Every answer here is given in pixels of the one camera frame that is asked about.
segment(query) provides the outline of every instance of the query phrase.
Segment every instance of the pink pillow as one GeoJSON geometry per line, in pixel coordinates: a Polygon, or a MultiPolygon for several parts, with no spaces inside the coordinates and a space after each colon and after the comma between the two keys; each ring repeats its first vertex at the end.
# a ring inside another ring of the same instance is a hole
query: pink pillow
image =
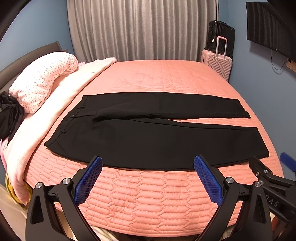
{"type": "Polygon", "coordinates": [[[26,113],[35,113],[50,95],[54,80],[71,74],[77,66],[76,57],[66,52],[44,55],[23,70],[10,87],[9,94],[17,99],[26,113]]]}

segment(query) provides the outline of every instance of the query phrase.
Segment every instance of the black suitcase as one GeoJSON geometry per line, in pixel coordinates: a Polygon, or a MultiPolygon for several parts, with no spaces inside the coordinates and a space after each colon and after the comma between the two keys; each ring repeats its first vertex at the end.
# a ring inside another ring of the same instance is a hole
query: black suitcase
{"type": "MultiPolygon", "coordinates": [[[[230,27],[224,22],[216,20],[210,21],[207,35],[207,45],[205,47],[205,50],[216,53],[218,36],[227,38],[226,56],[230,57],[233,60],[235,30],[233,27],[230,27]]],[[[221,39],[220,41],[221,43],[219,44],[218,53],[224,54],[225,40],[221,39]]]]}

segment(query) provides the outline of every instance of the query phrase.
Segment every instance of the gray headboard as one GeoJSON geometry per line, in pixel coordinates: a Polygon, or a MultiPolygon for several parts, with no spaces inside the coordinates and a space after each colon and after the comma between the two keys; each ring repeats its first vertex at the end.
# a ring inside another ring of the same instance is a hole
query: gray headboard
{"type": "Polygon", "coordinates": [[[62,51],[62,49],[59,42],[56,41],[35,49],[12,62],[0,72],[0,93],[3,91],[8,92],[15,79],[30,63],[43,55],[59,51],[62,51]]]}

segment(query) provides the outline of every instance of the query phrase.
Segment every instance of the pink suitcase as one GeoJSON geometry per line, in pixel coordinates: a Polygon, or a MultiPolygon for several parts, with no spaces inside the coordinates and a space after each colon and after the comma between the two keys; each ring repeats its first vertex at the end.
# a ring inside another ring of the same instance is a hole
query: pink suitcase
{"type": "Polygon", "coordinates": [[[216,53],[208,50],[203,50],[201,62],[210,66],[219,75],[221,75],[226,81],[228,81],[230,69],[232,65],[232,59],[226,56],[227,39],[221,36],[217,38],[216,53]],[[218,54],[219,40],[225,40],[224,55],[218,54]]]}

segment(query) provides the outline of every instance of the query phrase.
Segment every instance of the gray curtain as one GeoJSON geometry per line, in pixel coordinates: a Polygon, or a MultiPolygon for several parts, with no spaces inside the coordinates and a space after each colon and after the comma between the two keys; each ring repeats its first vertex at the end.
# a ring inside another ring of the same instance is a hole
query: gray curtain
{"type": "Polygon", "coordinates": [[[80,62],[116,57],[199,60],[217,0],[68,0],[80,62]]]}

